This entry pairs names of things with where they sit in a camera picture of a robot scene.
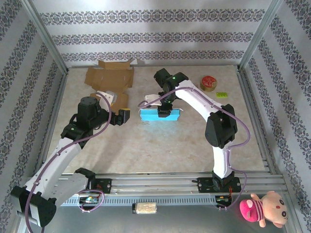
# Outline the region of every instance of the patterned wallpaper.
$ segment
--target patterned wallpaper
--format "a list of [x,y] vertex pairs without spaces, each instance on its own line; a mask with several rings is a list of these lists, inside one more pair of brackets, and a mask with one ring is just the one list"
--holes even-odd
[[68,67],[237,65],[271,0],[34,0]]
[[10,192],[32,176],[62,73],[18,0],[0,0],[0,233],[15,213]]
[[310,0],[285,0],[244,70],[303,232],[311,232],[310,17]]

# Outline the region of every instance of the cardboard box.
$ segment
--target cardboard box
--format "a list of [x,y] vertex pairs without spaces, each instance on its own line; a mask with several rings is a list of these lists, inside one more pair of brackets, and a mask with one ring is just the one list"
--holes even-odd
[[[128,104],[128,95],[124,93],[116,93],[118,95],[116,102],[111,105],[111,110],[118,114],[119,109],[127,108]],[[90,94],[90,96],[95,97],[100,100],[100,97],[96,93]]]
[[[116,102],[111,105],[113,112],[118,114],[119,109],[127,108],[128,95],[123,92],[133,85],[134,67],[127,62],[98,61],[101,68],[90,67],[86,73],[85,84],[96,91],[112,91],[118,95]],[[100,99],[95,93],[90,96]]]

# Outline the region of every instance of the blue object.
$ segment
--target blue object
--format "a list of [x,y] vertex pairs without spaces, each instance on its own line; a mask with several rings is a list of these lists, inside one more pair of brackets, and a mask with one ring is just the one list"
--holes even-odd
[[157,109],[141,109],[140,117],[142,121],[155,121],[155,120],[177,120],[180,115],[179,109],[173,109],[168,117],[159,117]]

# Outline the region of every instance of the pink stuffed toy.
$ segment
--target pink stuffed toy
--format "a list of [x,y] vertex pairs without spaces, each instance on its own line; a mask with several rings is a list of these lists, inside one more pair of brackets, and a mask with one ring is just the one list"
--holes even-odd
[[251,198],[240,203],[240,211],[247,221],[259,222],[261,227],[265,227],[267,219],[279,228],[287,222],[287,207],[278,193],[269,191],[262,199],[252,193]]

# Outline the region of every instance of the marble floor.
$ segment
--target marble floor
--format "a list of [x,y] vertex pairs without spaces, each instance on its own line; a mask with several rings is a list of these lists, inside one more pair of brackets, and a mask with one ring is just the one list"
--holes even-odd
[[[153,79],[154,74],[161,68],[135,67],[133,87],[126,91],[131,109],[129,121],[122,126],[109,125],[103,134],[88,141],[82,152],[66,168],[65,173],[73,173],[80,167],[96,173],[212,171],[213,151],[204,136],[206,123],[187,103],[175,100],[173,107],[184,110],[178,121],[140,120],[137,104],[145,95],[161,91]],[[207,95],[222,104],[230,103],[235,108],[236,116],[244,121],[251,131],[250,142],[244,147],[232,150],[230,158],[232,166],[240,170],[264,170],[235,68],[201,66],[166,67],[166,69],[171,74],[183,72],[196,86],[199,86],[201,78],[206,75],[217,79],[216,89]],[[56,147],[63,128],[77,112],[80,99],[94,92],[90,86],[84,84],[86,71],[87,68],[69,70],[49,155]],[[227,92],[228,98],[218,99],[216,92]],[[234,144],[245,139],[246,133],[238,125]]]

